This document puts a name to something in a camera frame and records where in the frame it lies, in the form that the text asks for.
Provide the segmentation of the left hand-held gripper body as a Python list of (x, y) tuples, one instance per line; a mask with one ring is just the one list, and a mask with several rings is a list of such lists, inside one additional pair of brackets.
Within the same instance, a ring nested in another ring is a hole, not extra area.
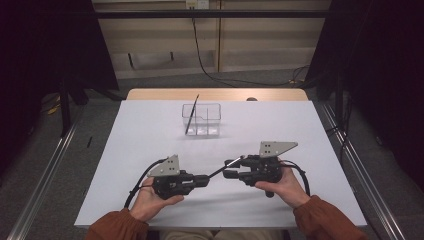
[(163, 200), (177, 195), (188, 195), (196, 187), (194, 175), (180, 169), (177, 155), (162, 160), (148, 171), (148, 176), (153, 178), (154, 192)]

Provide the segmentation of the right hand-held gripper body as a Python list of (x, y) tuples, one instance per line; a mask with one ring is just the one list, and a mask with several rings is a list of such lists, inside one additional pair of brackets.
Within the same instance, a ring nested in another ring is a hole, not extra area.
[(249, 171), (239, 172), (238, 179), (251, 187), (258, 181), (277, 183), (282, 178), (279, 156), (297, 146), (297, 142), (262, 141), (257, 155), (248, 155), (240, 161)]

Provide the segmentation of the black makeup brush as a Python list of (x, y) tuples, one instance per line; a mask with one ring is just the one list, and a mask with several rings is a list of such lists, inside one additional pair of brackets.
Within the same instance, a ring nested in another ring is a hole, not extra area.
[[(240, 160), (242, 160), (242, 159), (244, 159), (244, 155), (242, 155), (242, 156), (240, 156), (240, 157), (238, 157), (238, 158), (236, 158), (238, 161), (240, 161)], [(221, 168), (219, 168), (218, 170), (216, 170), (216, 171), (214, 171), (213, 173), (211, 173), (210, 175), (208, 175), (209, 176), (209, 178), (213, 178), (214, 176), (216, 176), (217, 174), (219, 174), (219, 173), (221, 173), (221, 172), (223, 172), (225, 169), (227, 169), (227, 168), (229, 168), (229, 167), (226, 167), (225, 166), (225, 164), (224, 164), (224, 166), (223, 167), (221, 167)]]
[(191, 109), (191, 112), (190, 112), (190, 116), (189, 116), (188, 121), (187, 121), (187, 126), (185, 128), (185, 135), (186, 136), (188, 135), (189, 128), (190, 128), (190, 125), (191, 125), (191, 122), (192, 122), (192, 118), (193, 118), (194, 113), (195, 113), (196, 104), (197, 104), (197, 101), (198, 101), (199, 97), (200, 97), (200, 93), (197, 94), (197, 96), (195, 98), (195, 101), (193, 103), (193, 106), (192, 106), (192, 109)]

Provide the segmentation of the clear plastic organizer box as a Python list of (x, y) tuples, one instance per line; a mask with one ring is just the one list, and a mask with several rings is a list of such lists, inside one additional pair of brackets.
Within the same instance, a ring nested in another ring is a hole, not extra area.
[[(193, 104), (182, 106), (182, 121), (184, 128)], [(220, 134), (221, 105), (218, 103), (197, 103), (188, 136), (217, 136)]]

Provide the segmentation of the person's left hand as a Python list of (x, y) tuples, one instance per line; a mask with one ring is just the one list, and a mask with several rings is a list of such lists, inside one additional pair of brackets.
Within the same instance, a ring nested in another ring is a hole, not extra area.
[(143, 181), (135, 203), (129, 210), (130, 215), (138, 221), (148, 222), (163, 208), (175, 205), (184, 200), (183, 195), (176, 195), (164, 200), (155, 193), (154, 189), (151, 187), (152, 184), (152, 177)]

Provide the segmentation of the person's right hand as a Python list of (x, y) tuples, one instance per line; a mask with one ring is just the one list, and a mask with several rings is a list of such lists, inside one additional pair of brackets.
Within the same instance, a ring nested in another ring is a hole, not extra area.
[(306, 204), (311, 197), (306, 194), (290, 168), (283, 167), (282, 178), (277, 183), (258, 181), (255, 187), (277, 194), (292, 209)]

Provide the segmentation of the white table sheet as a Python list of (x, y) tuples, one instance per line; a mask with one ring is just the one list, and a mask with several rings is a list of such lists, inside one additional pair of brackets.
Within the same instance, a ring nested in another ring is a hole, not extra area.
[(355, 225), (366, 221), (310, 101), (224, 101), (216, 137), (188, 136), (180, 101), (127, 100), (111, 134), (75, 224), (86, 228), (123, 207), (145, 169), (176, 154), (182, 169), (209, 174), (205, 188), (162, 210), (150, 225), (171, 228), (291, 228), (291, 208), (279, 197), (219, 173), (225, 160), (256, 154), (263, 141), (293, 142), (282, 158), (306, 173), (312, 193), (339, 208)]

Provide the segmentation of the person's legs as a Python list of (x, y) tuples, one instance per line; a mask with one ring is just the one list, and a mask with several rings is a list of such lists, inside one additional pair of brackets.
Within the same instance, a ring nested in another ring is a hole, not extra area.
[(284, 240), (280, 230), (170, 230), (159, 233), (160, 240)]

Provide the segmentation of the wooden table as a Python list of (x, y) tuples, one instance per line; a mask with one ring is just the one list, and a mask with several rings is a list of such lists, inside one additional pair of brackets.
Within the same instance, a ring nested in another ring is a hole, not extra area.
[(136, 88), (128, 100), (194, 100), (201, 101), (307, 101), (302, 89), (286, 88)]

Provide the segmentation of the black metal stand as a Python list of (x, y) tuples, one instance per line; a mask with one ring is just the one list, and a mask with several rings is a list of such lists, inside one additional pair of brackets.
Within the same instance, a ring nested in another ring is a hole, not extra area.
[(69, 95), (68, 95), (68, 89), (66, 86), (66, 78), (63, 78), (60, 81), (59, 93), (60, 93), (60, 106), (61, 106), (61, 116), (62, 116), (61, 136), (64, 137), (68, 133), (71, 127)]
[(345, 73), (343, 70), (338, 72), (337, 75), (337, 85), (335, 90), (335, 117), (337, 123), (337, 133), (339, 140), (341, 141), (341, 146), (339, 150), (339, 163), (343, 165), (343, 151), (346, 140), (345, 133), (345, 121), (344, 121), (344, 80)]

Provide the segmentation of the black horizontal bar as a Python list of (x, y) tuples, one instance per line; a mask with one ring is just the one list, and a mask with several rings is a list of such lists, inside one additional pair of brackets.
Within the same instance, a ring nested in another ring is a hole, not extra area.
[(145, 10), (97, 11), (97, 18), (326, 18), (329, 11), (314, 10)]

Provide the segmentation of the dark curtain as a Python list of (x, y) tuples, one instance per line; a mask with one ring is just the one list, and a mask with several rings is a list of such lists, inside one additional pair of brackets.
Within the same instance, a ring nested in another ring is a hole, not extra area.
[(0, 0), (0, 176), (35, 126), (42, 98), (118, 83), (92, 0)]
[(331, 0), (307, 73), (318, 96), (349, 91), (424, 191), (424, 0)]

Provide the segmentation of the aluminium rail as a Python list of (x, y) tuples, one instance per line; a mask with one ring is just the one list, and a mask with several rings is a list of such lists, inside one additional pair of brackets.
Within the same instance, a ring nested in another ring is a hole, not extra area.
[(383, 200), (376, 185), (372, 181), (368, 171), (357, 154), (354, 145), (348, 138), (348, 134), (342, 129), (341, 123), (336, 122), (336, 114), (329, 104), (324, 104), (322, 109), (327, 117), (327, 121), (332, 127), (332, 133), (337, 137), (341, 154), (339, 160), (342, 160), (343, 155), (352, 166), (356, 177), (358, 178), (371, 206), (373, 207), (379, 222), (385, 230), (386, 235), (390, 240), (406, 240), (402, 233), (392, 211)]
[(50, 188), (51, 182), (61, 164), (66, 151), (76, 132), (77, 125), (81, 120), (85, 108), (81, 107), (76, 111), (73, 118), (74, 122), (70, 124), (68, 130), (60, 137), (58, 144), (49, 159), (49, 162), (38, 181), (34, 191), (30, 195), (29, 200), (25, 204), (18, 219), (16, 220), (7, 240), (25, 240), (28, 232), (33, 224), (33, 221), (45, 199), (45, 196)]

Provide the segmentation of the white wall socket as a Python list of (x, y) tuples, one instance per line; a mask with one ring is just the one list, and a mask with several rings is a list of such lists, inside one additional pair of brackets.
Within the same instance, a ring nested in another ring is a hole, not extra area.
[(185, 0), (186, 8), (189, 10), (208, 10), (209, 0)]

